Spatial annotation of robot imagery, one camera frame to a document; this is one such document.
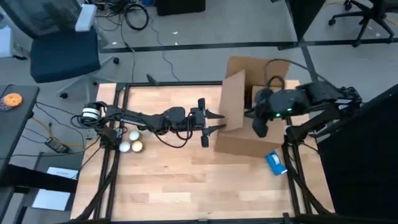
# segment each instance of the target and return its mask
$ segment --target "wooden tabletop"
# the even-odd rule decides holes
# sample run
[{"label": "wooden tabletop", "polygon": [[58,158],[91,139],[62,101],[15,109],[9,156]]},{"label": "wooden tabletop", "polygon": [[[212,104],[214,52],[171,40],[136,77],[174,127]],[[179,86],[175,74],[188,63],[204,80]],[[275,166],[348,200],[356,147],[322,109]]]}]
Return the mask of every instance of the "wooden tabletop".
[{"label": "wooden tabletop", "polygon": [[[298,84],[289,80],[287,88]],[[111,104],[115,87],[116,84],[100,85],[97,100]],[[197,107],[197,99],[205,98],[206,107],[217,113],[220,95],[221,86],[134,87],[129,91],[128,109],[146,114],[162,113],[172,106],[189,110]],[[300,124],[308,119],[299,116],[292,121]],[[211,135],[210,147],[204,149],[200,136],[201,133],[194,133],[185,147],[174,149],[149,133],[142,137],[144,152],[121,154],[112,221],[275,218],[284,212],[294,216],[287,175],[274,176],[264,159],[214,152],[216,133]],[[171,133],[162,138],[174,145],[182,143]],[[306,143],[317,146],[311,138]],[[83,161],[96,148],[89,149]],[[277,152],[282,158],[282,150]],[[308,188],[333,211],[318,154],[300,146],[300,155]],[[100,151],[82,170],[72,218],[79,216],[97,191],[102,160]],[[299,201],[303,207],[300,193]]]}]

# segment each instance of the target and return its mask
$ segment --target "white ball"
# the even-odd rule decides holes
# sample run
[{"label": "white ball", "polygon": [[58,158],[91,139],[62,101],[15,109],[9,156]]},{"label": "white ball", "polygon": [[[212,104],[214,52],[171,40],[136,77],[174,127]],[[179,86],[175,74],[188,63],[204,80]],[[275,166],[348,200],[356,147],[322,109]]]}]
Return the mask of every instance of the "white ball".
[{"label": "white ball", "polygon": [[128,150],[130,150],[130,143],[129,142],[122,142],[119,145],[119,150],[121,152],[127,152]]},{"label": "white ball", "polygon": [[133,152],[141,152],[143,150],[143,148],[144,148],[144,145],[140,141],[135,141],[131,145],[131,149],[132,149]]},{"label": "white ball", "polygon": [[139,139],[139,132],[138,131],[131,131],[129,134],[129,139],[131,141],[136,141]]}]

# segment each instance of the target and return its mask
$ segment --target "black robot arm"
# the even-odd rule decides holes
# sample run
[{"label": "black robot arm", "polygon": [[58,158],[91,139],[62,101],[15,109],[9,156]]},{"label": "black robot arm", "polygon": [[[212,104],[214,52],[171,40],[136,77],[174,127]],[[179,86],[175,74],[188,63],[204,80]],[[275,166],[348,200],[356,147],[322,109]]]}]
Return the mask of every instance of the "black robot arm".
[{"label": "black robot arm", "polygon": [[268,121],[321,111],[300,126],[288,127],[286,134],[290,142],[304,140],[309,132],[321,130],[330,121],[352,116],[362,103],[353,87],[336,88],[327,82],[308,83],[276,93],[265,88],[257,92],[254,101],[255,107],[245,116],[253,119],[252,128],[260,138],[267,135]]},{"label": "black robot arm", "polygon": [[[88,103],[83,109],[82,114],[77,117],[78,123],[83,128],[93,128],[101,137],[105,144],[115,148],[118,145],[118,135],[113,129],[107,127],[109,121],[120,121],[136,125],[140,130],[148,130],[157,137],[168,133],[175,133],[180,139],[188,141],[192,137],[193,131],[202,131],[201,145],[208,147],[209,135],[224,127],[217,125],[208,127],[206,119],[220,119],[222,115],[214,114],[206,109],[205,99],[198,100],[198,107],[191,108],[187,116],[185,109],[181,106],[172,107],[162,114],[147,115],[135,111],[124,110],[117,106],[107,105],[104,102]],[[181,137],[179,133],[186,132],[187,136]]]}]

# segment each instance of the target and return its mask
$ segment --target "white paper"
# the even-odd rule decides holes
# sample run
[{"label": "white paper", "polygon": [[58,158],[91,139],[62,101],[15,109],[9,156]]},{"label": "white paper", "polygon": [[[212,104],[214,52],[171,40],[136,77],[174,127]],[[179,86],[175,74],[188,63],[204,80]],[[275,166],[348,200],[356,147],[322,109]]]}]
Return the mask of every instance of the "white paper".
[{"label": "white paper", "polygon": [[[76,179],[76,175],[78,173],[77,170],[70,170],[70,169],[62,169],[56,167],[49,167],[47,170],[48,174],[58,175],[61,177],[72,178]],[[33,203],[33,208],[44,208],[44,209],[51,209],[51,210],[59,210],[64,211],[70,193],[67,192],[56,192],[53,190],[44,190],[40,189],[36,195],[35,201]]]}]

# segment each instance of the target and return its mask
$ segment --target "orange sticker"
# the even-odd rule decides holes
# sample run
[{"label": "orange sticker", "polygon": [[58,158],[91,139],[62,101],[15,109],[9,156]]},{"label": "orange sticker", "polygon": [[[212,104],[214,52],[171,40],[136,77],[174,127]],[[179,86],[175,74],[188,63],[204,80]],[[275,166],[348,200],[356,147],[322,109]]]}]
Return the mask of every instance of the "orange sticker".
[{"label": "orange sticker", "polygon": [[10,93],[4,97],[3,103],[11,107],[19,106],[22,103],[22,97],[18,93]]}]

